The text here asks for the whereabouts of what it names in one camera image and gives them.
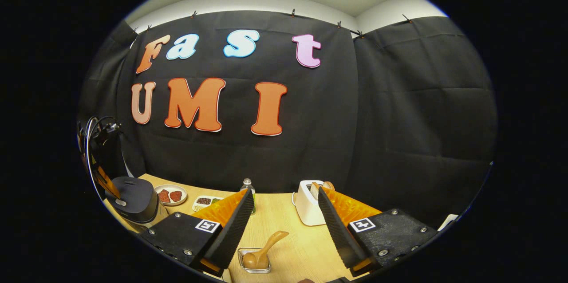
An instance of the plastic water bottle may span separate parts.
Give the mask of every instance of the plastic water bottle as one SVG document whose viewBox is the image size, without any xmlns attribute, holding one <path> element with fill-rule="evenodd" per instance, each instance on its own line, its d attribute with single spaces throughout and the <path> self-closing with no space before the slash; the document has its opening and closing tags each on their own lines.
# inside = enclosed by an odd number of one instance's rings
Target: plastic water bottle
<svg viewBox="0 0 568 283">
<path fill-rule="evenodd" d="M 243 180 L 243 186 L 241 186 L 241 190 L 243 189 L 250 189 L 252 191 L 252 199 L 254 202 L 254 206 L 252 208 L 252 213 L 250 215 L 253 215 L 256 212 L 256 191 L 254 190 L 252 182 L 250 181 L 249 178 Z"/>
</svg>

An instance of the white wall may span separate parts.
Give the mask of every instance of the white wall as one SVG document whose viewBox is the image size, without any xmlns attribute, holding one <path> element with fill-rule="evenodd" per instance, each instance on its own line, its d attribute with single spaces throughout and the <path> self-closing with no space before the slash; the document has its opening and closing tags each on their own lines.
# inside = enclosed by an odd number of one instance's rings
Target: white wall
<svg viewBox="0 0 568 283">
<path fill-rule="evenodd" d="M 410 20 L 429 16 L 447 17 L 428 0 L 387 0 L 361 13 L 355 20 L 359 29 L 365 33 L 405 21 L 403 14 Z"/>
<path fill-rule="evenodd" d="M 231 10 L 264 10 L 267 12 L 285 12 L 296 14 L 317 20 L 323 20 L 337 24 L 341 20 L 341 26 L 357 31 L 355 18 L 337 9 L 318 4 L 309 0 L 183 0 L 164 8 L 155 10 L 148 15 L 130 23 L 132 28 L 138 27 L 140 33 L 151 24 L 153 27 L 159 24 L 187 17 L 197 10 L 197 14 L 208 12 L 227 12 Z"/>
</svg>

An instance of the spoon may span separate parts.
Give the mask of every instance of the spoon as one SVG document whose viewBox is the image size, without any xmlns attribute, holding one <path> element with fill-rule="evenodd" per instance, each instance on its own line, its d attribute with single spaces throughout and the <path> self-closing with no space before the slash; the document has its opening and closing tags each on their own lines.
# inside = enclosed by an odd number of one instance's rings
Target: spoon
<svg viewBox="0 0 568 283">
<path fill-rule="evenodd" d="M 266 253 L 268 250 L 272 248 L 276 242 L 280 241 L 288 232 L 284 231 L 277 231 L 268 238 L 266 241 L 266 245 L 260 251 L 250 252 L 243 256 L 243 265 L 247 269 L 266 269 L 268 268 L 268 257 L 266 257 Z"/>
</svg>

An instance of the foam letter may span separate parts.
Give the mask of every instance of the foam letter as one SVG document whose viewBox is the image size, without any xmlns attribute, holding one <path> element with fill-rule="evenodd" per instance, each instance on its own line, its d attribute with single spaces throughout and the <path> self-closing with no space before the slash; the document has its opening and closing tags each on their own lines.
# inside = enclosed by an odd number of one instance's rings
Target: foam letter
<svg viewBox="0 0 568 283">
<path fill-rule="evenodd" d="M 228 45 L 223 48 L 227 57 L 244 58 L 250 56 L 256 49 L 255 41 L 260 38 L 256 30 L 235 30 L 227 36 Z"/>
<path fill-rule="evenodd" d="M 280 83 L 257 83 L 254 87 L 258 91 L 258 115 L 256 123 L 250 127 L 250 131 L 256 135 L 276 136 L 282 133 L 282 127 L 278 125 L 280 113 L 280 98 L 288 88 Z"/>
<path fill-rule="evenodd" d="M 142 62 L 140 62 L 138 69 L 136 69 L 137 74 L 150 69 L 150 66 L 152 66 L 151 60 L 158 57 L 160 49 L 162 49 L 162 45 L 168 43 L 168 41 L 170 41 L 170 35 L 165 35 L 162 38 L 154 40 L 146 45 L 146 51 L 144 51 Z"/>
<path fill-rule="evenodd" d="M 205 79 L 197 89 L 195 97 L 191 95 L 186 79 L 171 79 L 168 82 L 168 87 L 170 87 L 170 103 L 168 117 L 164 121 L 166 127 L 181 127 L 181 121 L 178 117 L 178 113 L 181 113 L 183 124 L 186 128 L 189 128 L 195 114 L 199 111 L 199 117 L 195 122 L 197 130 L 214 133 L 221 131 L 221 123 L 217 120 L 217 106 L 221 89 L 225 87 L 225 80 L 219 78 Z"/>
<path fill-rule="evenodd" d="M 195 45 L 199 40 L 199 36 L 196 34 L 189 34 L 181 36 L 174 42 L 174 45 L 166 54 L 168 60 L 174 60 L 177 58 L 187 59 L 195 53 Z"/>
<path fill-rule="evenodd" d="M 134 121 L 145 125 L 150 121 L 150 115 L 152 114 L 152 91 L 156 87 L 156 83 L 149 82 L 144 85 L 144 90 L 146 91 L 146 99 L 144 101 L 144 113 L 140 113 L 140 90 L 142 90 L 142 84 L 137 83 L 132 86 L 132 117 Z"/>
<path fill-rule="evenodd" d="M 314 41 L 314 36 L 310 34 L 294 36 L 292 41 L 298 43 L 296 46 L 296 60 L 304 67 L 319 67 L 320 60 L 314 58 L 314 48 L 321 49 L 321 43 Z"/>
</svg>

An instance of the blue letter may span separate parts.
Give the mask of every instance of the blue letter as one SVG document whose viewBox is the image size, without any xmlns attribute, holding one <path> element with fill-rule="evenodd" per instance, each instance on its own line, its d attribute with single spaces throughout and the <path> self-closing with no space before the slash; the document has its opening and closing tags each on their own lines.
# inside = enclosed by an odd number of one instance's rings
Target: blue letter
<svg viewBox="0 0 568 283">
<path fill-rule="evenodd" d="M 195 53 L 195 45 L 197 44 L 197 40 L 199 40 L 199 36 L 196 34 L 189 34 L 185 36 L 181 36 L 174 42 L 172 49 L 168 51 L 166 54 L 166 58 L 168 60 L 174 60 L 177 58 L 187 59 Z"/>
<path fill-rule="evenodd" d="M 228 45 L 223 48 L 227 57 L 243 58 L 250 56 L 256 49 L 255 41 L 260 38 L 256 30 L 235 30 L 227 36 Z"/>
</svg>

